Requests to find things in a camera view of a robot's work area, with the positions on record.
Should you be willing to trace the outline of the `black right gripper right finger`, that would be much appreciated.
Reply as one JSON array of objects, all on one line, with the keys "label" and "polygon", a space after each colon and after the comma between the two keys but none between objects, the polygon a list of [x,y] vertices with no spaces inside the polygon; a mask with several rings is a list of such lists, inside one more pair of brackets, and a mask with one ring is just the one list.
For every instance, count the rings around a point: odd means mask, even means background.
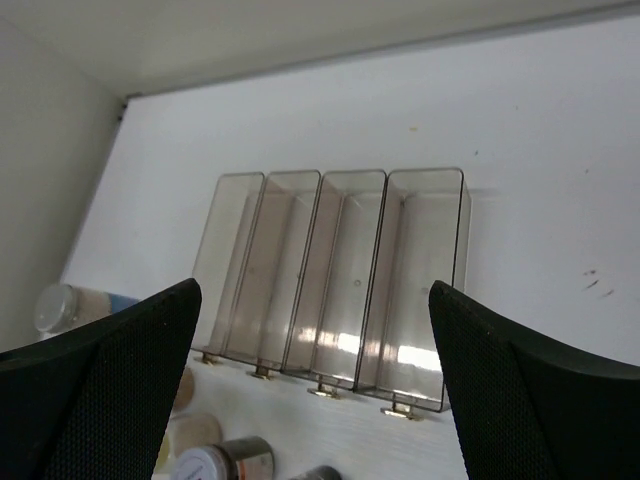
[{"label": "black right gripper right finger", "polygon": [[469,478],[638,478],[638,367],[554,340],[442,281],[429,311]]}]

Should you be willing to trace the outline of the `white-lid red-label spice jar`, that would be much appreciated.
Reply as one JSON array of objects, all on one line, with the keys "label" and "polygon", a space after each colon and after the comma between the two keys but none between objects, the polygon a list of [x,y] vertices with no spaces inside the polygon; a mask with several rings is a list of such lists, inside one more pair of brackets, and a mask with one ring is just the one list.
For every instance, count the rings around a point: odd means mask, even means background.
[{"label": "white-lid red-label spice jar", "polygon": [[270,444],[259,436],[248,436],[186,450],[176,460],[170,478],[271,480],[274,475]]}]

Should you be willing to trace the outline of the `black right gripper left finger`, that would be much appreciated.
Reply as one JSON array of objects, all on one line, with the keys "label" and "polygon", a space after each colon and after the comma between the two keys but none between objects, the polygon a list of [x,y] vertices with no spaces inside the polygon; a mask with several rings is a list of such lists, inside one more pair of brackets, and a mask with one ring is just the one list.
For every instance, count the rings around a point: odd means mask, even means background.
[{"label": "black right gripper left finger", "polygon": [[2,352],[2,478],[151,478],[201,302],[189,278]]}]

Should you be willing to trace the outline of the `tall silver-lid blue-label spice jar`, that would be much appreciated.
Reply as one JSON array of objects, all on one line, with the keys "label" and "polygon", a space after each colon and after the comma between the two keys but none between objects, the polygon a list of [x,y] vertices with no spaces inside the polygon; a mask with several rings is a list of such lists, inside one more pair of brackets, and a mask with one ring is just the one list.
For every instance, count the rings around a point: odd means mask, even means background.
[{"label": "tall silver-lid blue-label spice jar", "polygon": [[125,310],[140,300],[78,287],[52,284],[39,295],[33,314],[33,323],[40,340],[46,340],[96,320]]}]

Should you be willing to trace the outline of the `yellow-lid spice jar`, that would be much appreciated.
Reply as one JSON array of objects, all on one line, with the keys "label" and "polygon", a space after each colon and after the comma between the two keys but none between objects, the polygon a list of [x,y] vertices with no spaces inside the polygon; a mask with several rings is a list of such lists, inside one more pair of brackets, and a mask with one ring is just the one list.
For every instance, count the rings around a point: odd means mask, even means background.
[{"label": "yellow-lid spice jar", "polygon": [[154,474],[168,473],[172,463],[191,448],[211,445],[222,439],[217,418],[206,412],[191,412],[172,416],[154,467]]}]

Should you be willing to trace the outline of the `clear bin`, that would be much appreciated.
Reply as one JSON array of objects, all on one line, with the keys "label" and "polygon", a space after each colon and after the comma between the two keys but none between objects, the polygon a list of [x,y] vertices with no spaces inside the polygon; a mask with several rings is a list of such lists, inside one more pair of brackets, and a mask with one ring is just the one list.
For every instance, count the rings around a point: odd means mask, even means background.
[{"label": "clear bin", "polygon": [[272,172],[249,236],[224,356],[269,380],[282,368],[321,174]]},{"label": "clear bin", "polygon": [[281,368],[321,398],[339,399],[355,385],[386,184],[379,169],[321,178]]},{"label": "clear bin", "polygon": [[261,172],[221,176],[216,184],[192,276],[202,305],[192,349],[214,364],[224,355],[234,300],[260,205]]},{"label": "clear bin", "polygon": [[458,167],[389,173],[355,393],[419,420],[449,407],[429,313],[433,284],[465,287],[471,195]]}]

